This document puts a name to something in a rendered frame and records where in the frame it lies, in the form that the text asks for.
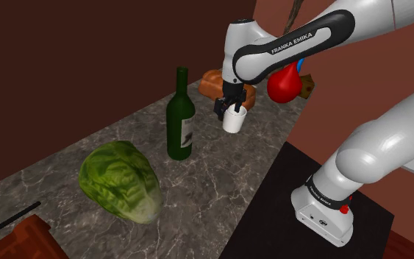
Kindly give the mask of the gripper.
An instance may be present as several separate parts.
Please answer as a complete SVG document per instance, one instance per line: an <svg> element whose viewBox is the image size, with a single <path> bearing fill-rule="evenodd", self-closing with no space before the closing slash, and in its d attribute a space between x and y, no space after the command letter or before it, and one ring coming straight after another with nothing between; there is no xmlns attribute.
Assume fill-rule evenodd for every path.
<svg viewBox="0 0 414 259"><path fill-rule="evenodd" d="M223 81L222 91L224 97L216 98L214 104L214 113L217 114L219 121L224 120L224 113L229 104L235 103L234 111L239 113L240 107L246 100L246 89L243 83L235 84Z"/></svg>

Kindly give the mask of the white cup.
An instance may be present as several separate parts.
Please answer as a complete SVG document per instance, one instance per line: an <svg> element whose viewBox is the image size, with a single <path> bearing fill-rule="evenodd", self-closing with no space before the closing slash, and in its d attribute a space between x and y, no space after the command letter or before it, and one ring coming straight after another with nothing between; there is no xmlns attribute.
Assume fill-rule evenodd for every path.
<svg viewBox="0 0 414 259"><path fill-rule="evenodd" d="M223 129L228 133L238 133L243 125L247 114L244 106L241 106L239 111L235 111L235 105L231 105L224 112Z"/></svg>

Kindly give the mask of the brown bread loaf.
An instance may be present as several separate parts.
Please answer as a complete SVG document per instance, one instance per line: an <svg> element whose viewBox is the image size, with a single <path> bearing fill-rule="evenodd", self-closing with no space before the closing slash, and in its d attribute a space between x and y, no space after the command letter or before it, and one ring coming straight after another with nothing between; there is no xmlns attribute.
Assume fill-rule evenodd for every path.
<svg viewBox="0 0 414 259"><path fill-rule="evenodd" d="M204 73L201 79L199 93L215 101L223 96L222 84L222 71L218 69L209 70ZM246 90L246 100L243 106L250 111L255 104L256 88L245 84L244 89Z"/></svg>

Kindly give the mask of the red pear-shaped balloon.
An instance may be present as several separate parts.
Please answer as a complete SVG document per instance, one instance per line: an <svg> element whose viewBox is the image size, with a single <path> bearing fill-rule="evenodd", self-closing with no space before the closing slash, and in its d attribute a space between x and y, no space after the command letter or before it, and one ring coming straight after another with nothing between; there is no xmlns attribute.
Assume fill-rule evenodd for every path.
<svg viewBox="0 0 414 259"><path fill-rule="evenodd" d="M298 62L291 63L270 76L267 83L267 92L271 100L277 103L287 103L300 94L302 82L297 65Z"/></svg>

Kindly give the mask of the dark green wine bottle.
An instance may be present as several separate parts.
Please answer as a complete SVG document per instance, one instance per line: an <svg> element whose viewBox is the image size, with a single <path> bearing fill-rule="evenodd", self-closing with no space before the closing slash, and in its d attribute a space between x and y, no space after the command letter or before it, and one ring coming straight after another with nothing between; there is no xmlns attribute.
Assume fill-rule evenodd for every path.
<svg viewBox="0 0 414 259"><path fill-rule="evenodd" d="M166 108L167 152L174 160L184 160L192 152L195 106L188 96L188 69L176 69L176 93Z"/></svg>

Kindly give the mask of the brown wooden box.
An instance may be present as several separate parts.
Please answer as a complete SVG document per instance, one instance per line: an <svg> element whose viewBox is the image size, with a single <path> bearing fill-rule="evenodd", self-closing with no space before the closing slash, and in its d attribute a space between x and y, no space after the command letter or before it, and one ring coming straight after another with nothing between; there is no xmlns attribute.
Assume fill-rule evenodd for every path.
<svg viewBox="0 0 414 259"><path fill-rule="evenodd" d="M304 99L308 99L315 87L315 83L310 74L300 76L300 80L302 83L302 88L299 96Z"/></svg>

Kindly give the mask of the brown branch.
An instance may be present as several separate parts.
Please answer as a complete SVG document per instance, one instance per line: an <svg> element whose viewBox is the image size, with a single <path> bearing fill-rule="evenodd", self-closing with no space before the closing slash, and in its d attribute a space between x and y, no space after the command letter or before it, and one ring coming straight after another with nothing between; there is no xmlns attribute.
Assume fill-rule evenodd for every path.
<svg viewBox="0 0 414 259"><path fill-rule="evenodd" d="M299 10L302 6L303 1L304 0L293 0L293 6L290 10L288 21L285 25L285 30L283 32L284 35L287 34L293 26L293 23L296 20L297 15L299 14Z"/></svg>

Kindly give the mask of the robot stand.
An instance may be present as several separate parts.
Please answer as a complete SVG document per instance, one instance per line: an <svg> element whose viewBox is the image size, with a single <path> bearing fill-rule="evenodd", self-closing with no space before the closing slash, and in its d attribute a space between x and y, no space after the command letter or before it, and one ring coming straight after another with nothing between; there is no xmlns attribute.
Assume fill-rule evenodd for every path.
<svg viewBox="0 0 414 259"><path fill-rule="evenodd" d="M290 193L318 168L284 143L219 259L392 259L388 238L394 216L359 191L351 203L353 236L343 247L296 219Z"/></svg>

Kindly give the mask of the green lettuce head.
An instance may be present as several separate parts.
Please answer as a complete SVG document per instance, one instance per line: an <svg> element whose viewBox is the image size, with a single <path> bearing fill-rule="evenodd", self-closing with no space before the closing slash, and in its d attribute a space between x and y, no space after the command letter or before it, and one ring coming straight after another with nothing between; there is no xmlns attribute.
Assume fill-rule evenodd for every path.
<svg viewBox="0 0 414 259"><path fill-rule="evenodd" d="M78 181L89 199L138 224L152 223L163 208L157 175L129 141L112 141L92 151L81 165Z"/></svg>

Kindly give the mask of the red-brown box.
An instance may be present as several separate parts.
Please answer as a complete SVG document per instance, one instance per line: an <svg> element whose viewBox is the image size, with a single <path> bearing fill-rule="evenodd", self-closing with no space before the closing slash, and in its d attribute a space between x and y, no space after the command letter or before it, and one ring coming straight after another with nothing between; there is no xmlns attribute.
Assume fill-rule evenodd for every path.
<svg viewBox="0 0 414 259"><path fill-rule="evenodd" d="M29 216L0 240L0 259L69 259L37 215Z"/></svg>

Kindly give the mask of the black stick with white tip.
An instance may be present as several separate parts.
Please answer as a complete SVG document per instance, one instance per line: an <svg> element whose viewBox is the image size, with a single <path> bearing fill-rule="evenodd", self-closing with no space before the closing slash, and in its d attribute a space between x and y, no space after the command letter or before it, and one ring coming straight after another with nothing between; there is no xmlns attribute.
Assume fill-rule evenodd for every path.
<svg viewBox="0 0 414 259"><path fill-rule="evenodd" d="M6 227L7 225L13 223L15 220L19 219L20 217L26 215L27 213L34 210L35 208L37 208L40 205L41 205L41 201L36 201L35 203L31 204L30 206L28 206L28 207L24 208L23 210L19 211L15 215L13 215L13 216L9 217L8 219L4 220L3 222L0 223L0 230L2 228Z"/></svg>

